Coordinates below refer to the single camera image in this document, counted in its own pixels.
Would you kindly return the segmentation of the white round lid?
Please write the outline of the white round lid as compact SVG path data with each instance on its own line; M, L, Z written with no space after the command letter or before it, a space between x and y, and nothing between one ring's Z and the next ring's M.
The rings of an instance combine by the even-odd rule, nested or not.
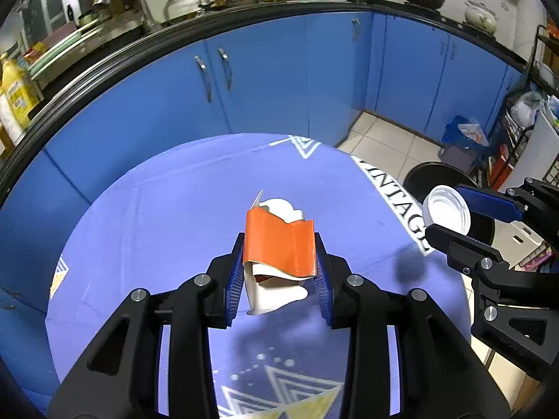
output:
M447 185L434 187L423 201L426 226L438 224L466 236L471 227L470 210L463 197Z

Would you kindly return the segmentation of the orange white crushed carton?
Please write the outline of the orange white crushed carton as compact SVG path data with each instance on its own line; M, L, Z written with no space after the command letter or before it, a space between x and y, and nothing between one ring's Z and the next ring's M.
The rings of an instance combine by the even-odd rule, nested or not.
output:
M249 315L306 299L304 282L317 276L314 222L288 200L258 195L246 213L242 267Z

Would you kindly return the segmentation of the blue kitchen cabinets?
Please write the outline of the blue kitchen cabinets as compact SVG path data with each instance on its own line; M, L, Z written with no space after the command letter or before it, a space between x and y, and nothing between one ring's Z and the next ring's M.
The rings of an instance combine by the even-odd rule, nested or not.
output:
M226 133L337 145L365 110L433 141L467 111L491 129L522 65L405 7L217 12L110 42L57 80L1 166L2 375L45 413L58 385L46 290L86 207L128 169Z

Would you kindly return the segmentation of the blue plastic bag bin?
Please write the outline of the blue plastic bag bin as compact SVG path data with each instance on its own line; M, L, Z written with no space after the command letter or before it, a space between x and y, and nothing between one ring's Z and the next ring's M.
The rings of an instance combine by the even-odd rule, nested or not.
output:
M475 118L455 116L442 135L441 162L471 173L487 155L490 144Z

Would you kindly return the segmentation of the black metal shelf rack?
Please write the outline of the black metal shelf rack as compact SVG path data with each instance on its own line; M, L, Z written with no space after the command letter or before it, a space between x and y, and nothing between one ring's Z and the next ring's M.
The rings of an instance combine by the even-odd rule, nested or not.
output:
M489 148L478 175L482 186L504 190L521 184L526 176L558 184L558 73L536 60L539 48L558 58L558 39L543 25L536 28L524 70L507 69L486 130Z

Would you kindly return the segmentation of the purple round tablecloth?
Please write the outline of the purple round tablecloth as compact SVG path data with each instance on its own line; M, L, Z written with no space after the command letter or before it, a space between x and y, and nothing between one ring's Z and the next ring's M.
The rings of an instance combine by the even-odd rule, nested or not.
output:
M314 223L326 250L384 291L421 288L470 332L462 278L430 251L423 213L379 163L317 142L236 134L173 148L106 189L73 230L57 265L46 329L58 377L135 288L171 291L231 252L256 198L284 199ZM225 418L336 418L349 343L317 297L263 314L240 301L232 326L209 333Z

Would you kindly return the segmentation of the white ceramic pot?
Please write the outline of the white ceramic pot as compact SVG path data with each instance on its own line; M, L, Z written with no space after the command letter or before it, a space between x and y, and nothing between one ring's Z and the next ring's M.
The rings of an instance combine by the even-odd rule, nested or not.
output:
M467 24L472 25L490 35L494 35L498 27L498 18L484 3L473 0L464 2L464 17Z

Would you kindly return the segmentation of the yellow detergent bottle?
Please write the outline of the yellow detergent bottle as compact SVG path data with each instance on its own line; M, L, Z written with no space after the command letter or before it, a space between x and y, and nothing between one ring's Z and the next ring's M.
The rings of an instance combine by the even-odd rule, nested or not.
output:
M30 124L30 112L40 103L27 71L5 52L1 56L2 89L12 113L22 128Z

